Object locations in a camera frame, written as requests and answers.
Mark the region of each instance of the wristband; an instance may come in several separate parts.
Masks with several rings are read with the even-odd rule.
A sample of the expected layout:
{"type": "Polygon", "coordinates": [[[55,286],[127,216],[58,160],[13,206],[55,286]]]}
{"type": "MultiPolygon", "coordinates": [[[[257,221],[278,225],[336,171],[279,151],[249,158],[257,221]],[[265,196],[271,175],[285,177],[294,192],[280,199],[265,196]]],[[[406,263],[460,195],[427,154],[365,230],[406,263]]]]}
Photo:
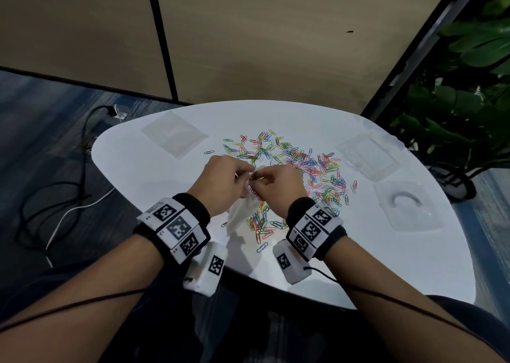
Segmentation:
{"type": "Polygon", "coordinates": [[[336,217],[327,205],[314,203],[309,198],[296,200],[289,208],[289,216],[287,222],[293,227],[287,233],[287,240],[306,261],[313,257],[323,260],[331,246],[347,235],[341,218],[336,217]],[[294,223],[296,212],[302,215],[294,223]]]}
{"type": "Polygon", "coordinates": [[[176,197],[189,210],[175,199],[163,198],[137,217],[140,225],[134,231],[152,242],[165,261],[171,255],[178,264],[182,264],[211,239],[206,229],[210,217],[207,210],[205,216],[203,210],[197,208],[200,202],[193,196],[178,194],[176,197]],[[196,212],[201,222],[190,210],[196,212]]]}

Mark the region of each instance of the person's left hand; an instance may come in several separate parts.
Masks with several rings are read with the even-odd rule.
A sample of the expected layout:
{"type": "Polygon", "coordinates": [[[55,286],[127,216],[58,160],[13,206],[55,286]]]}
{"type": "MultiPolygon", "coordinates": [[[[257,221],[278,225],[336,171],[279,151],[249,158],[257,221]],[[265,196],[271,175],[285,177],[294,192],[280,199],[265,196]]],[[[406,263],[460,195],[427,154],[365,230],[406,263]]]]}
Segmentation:
{"type": "Polygon", "coordinates": [[[216,216],[227,211],[239,198],[246,198],[244,184],[248,173],[253,171],[255,167],[244,160],[214,155],[188,194],[200,200],[211,217],[216,216]]]}

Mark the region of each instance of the hand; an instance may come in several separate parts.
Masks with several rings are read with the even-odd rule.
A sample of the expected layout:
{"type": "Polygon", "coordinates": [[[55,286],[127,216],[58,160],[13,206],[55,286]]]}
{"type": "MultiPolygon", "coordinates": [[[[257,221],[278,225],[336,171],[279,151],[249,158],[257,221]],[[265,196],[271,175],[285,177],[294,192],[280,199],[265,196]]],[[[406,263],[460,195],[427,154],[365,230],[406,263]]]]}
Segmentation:
{"type": "Polygon", "coordinates": [[[303,186],[301,171],[290,165],[261,168],[252,178],[263,178],[253,180],[250,185],[271,210],[284,219],[296,199],[308,196],[303,186]]]}
{"type": "Polygon", "coordinates": [[[244,184],[248,172],[255,170],[250,163],[232,156],[212,156],[188,194],[200,200],[209,215],[226,212],[239,198],[246,198],[244,184]]]}

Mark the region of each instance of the wooden panel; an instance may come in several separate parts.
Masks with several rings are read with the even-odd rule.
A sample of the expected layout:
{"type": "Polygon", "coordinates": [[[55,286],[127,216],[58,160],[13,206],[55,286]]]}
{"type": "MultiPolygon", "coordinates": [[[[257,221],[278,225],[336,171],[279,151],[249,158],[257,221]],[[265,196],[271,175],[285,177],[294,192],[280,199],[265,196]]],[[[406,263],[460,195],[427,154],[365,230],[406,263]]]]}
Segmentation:
{"type": "Polygon", "coordinates": [[[179,100],[359,114],[440,0],[159,1],[179,100]]]}
{"type": "Polygon", "coordinates": [[[0,0],[0,66],[169,98],[149,0],[0,0]]]}

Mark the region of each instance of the table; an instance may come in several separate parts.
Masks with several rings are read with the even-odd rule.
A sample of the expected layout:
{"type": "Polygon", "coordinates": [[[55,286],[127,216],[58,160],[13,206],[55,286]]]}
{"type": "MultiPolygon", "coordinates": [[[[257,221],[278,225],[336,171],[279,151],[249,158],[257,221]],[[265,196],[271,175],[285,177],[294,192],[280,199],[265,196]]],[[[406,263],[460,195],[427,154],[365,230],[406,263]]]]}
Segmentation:
{"type": "MultiPolygon", "coordinates": [[[[162,197],[187,191],[211,156],[205,152],[225,154],[223,145],[235,147],[233,143],[241,141],[240,135],[251,140],[252,136],[256,139],[261,132],[272,130],[277,136],[285,136],[286,142],[292,140],[293,146],[305,151],[313,147],[314,154],[335,152],[332,157],[341,159],[335,149],[338,144],[359,134],[387,134],[359,115],[285,101],[225,101],[165,112],[174,112],[209,138],[176,160],[141,132],[141,128],[163,115],[158,113],[113,126],[99,136],[92,148],[92,159],[99,170],[141,211],[162,197]]],[[[343,201],[339,207],[344,227],[351,238],[422,293],[473,303],[472,259],[456,214],[428,170],[410,152],[405,150],[405,154],[409,156],[407,164],[386,180],[424,185],[440,212],[443,228],[427,232],[394,231],[379,206],[372,182],[338,161],[347,184],[352,186],[354,180],[357,183],[356,194],[349,194],[349,204],[343,201]]],[[[284,237],[285,230],[276,229],[274,235],[262,241],[268,243],[267,248],[257,252],[260,245],[247,225],[229,238],[221,227],[225,221],[226,213],[214,217],[209,231],[213,240],[227,244],[227,267],[295,295],[354,308],[339,285],[317,272],[295,285],[286,282],[271,251],[284,237]]],[[[310,264],[331,276],[324,263],[312,259],[310,264]]]]}

